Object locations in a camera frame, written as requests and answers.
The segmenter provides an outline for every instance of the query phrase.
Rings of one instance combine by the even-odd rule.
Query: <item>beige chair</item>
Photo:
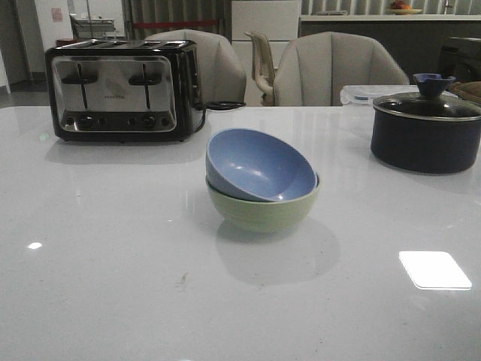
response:
[[[192,40],[197,44],[198,72],[204,102],[243,102],[247,76],[226,38],[210,32],[181,29],[160,32],[145,40]]]
[[[409,78],[378,41],[322,32],[297,38],[284,50],[274,80],[279,106],[341,105],[345,85],[409,84]]]
[[[261,104],[274,105],[274,62],[269,40],[260,32],[245,32],[253,42],[253,71],[252,78],[257,87],[262,91]]]

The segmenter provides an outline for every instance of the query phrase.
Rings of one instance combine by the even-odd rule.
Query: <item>toaster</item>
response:
[[[88,40],[45,53],[55,134],[182,141],[204,122],[193,41]]]

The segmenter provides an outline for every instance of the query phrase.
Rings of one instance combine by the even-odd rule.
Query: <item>stacked bowls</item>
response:
[[[276,232],[309,213],[319,177],[293,147],[252,129],[224,129],[207,143],[206,181],[214,207],[235,225]]]

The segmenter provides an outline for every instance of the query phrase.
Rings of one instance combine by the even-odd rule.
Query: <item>table surface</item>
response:
[[[58,139],[49,107],[1,109],[0,359],[479,361],[481,162],[385,166],[373,118],[244,108],[183,143],[91,144]],[[216,212],[205,145],[228,127],[319,172],[297,227],[249,233]],[[417,288],[401,251],[449,253],[472,287]]]

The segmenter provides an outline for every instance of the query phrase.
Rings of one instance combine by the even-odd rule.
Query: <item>toaster power cord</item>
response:
[[[212,111],[231,111],[232,109],[237,109],[237,108],[242,108],[245,107],[246,103],[245,102],[231,102],[229,100],[226,101],[221,101],[221,102],[207,102],[203,107],[202,107],[202,119],[201,123],[195,130],[195,132],[198,132],[204,127],[205,124],[205,114],[207,112],[207,109],[210,109]]]

